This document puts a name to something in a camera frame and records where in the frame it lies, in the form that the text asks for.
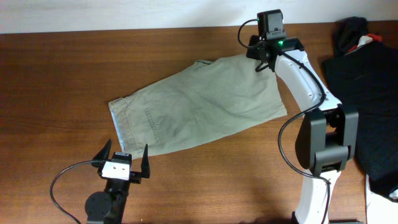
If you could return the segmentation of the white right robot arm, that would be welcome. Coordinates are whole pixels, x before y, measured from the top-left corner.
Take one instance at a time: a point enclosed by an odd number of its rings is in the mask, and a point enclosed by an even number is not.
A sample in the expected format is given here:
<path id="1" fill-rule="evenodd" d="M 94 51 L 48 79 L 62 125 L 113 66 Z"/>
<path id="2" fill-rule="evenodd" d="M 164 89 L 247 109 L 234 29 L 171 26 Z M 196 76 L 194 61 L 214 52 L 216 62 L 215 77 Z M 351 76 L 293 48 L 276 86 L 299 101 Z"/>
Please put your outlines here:
<path id="1" fill-rule="evenodd" d="M 287 165 L 303 176 L 298 207 L 292 223 L 329 223 L 328 209 L 336 181 L 354 157 L 359 114 L 344 106 L 323 84 L 297 38 L 266 40 L 252 35 L 246 56 L 257 59 L 256 71 L 271 69 L 287 85 L 300 113 L 286 121 L 277 137 L 284 160 L 282 135 L 298 118 L 302 124 L 295 141 L 300 167 Z"/>

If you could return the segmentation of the red and white garment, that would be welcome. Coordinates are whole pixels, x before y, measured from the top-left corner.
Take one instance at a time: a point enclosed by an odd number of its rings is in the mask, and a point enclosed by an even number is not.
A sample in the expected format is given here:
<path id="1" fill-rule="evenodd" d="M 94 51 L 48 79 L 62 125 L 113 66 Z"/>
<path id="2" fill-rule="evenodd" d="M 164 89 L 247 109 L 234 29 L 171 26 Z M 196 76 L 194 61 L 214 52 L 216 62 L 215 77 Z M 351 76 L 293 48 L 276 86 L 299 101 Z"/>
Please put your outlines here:
<path id="1" fill-rule="evenodd" d="M 361 48 L 364 45 L 370 44 L 371 42 L 382 42 L 382 37 L 377 34 L 366 34 L 359 38 L 358 44 L 354 45 L 347 51 L 347 54 Z"/>

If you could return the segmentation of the khaki green shorts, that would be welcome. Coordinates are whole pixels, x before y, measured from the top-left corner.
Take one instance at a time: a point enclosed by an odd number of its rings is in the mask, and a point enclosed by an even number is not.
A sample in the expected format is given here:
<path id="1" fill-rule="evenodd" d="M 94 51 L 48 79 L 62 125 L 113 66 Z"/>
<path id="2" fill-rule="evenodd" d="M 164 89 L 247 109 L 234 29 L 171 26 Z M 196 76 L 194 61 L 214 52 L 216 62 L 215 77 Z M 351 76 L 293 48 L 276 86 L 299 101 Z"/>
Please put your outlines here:
<path id="1" fill-rule="evenodd" d="M 123 152 L 138 159 L 190 149 L 287 114 L 274 72 L 245 55 L 197 60 L 109 102 Z"/>

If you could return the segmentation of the black garment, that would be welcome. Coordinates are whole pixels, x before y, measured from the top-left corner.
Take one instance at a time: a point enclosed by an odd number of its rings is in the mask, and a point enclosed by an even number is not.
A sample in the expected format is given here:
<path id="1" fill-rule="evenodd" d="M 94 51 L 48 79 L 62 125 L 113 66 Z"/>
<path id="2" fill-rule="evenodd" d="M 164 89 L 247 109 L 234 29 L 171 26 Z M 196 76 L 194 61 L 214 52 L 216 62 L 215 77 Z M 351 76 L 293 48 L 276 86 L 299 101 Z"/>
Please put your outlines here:
<path id="1" fill-rule="evenodd" d="M 358 109 L 356 158 L 372 192 L 397 201 L 397 50 L 369 37 L 363 17 L 340 21 L 331 59 L 322 63 L 326 82 L 344 105 Z"/>

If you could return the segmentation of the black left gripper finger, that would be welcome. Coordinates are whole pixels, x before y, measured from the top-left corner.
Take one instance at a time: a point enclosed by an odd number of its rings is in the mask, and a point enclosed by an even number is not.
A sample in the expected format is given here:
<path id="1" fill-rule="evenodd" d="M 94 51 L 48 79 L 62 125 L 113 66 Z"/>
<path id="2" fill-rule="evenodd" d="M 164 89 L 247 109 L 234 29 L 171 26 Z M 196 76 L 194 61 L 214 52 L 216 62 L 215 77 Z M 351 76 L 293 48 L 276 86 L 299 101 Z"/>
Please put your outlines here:
<path id="1" fill-rule="evenodd" d="M 141 177 L 145 179 L 150 178 L 150 165 L 148 155 L 148 144 L 145 145 L 144 153 L 141 161 Z"/>
<path id="2" fill-rule="evenodd" d="M 111 150 L 112 140 L 109 139 L 104 147 L 95 155 L 93 160 L 95 161 L 106 161 L 109 157 L 109 153 Z"/>

